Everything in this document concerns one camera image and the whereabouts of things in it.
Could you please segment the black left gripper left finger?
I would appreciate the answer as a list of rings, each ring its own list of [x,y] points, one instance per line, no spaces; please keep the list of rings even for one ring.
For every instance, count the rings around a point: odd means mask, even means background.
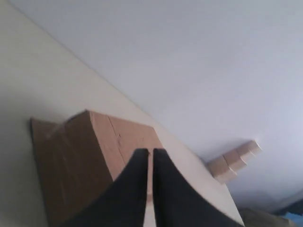
[[[62,227],[142,227],[147,201],[148,156],[136,149],[111,186]]]

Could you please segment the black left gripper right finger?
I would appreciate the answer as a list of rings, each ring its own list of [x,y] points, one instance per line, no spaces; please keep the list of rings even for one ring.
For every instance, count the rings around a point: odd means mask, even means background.
[[[153,150],[153,204],[158,227],[241,227],[205,200],[178,171],[167,151]]]

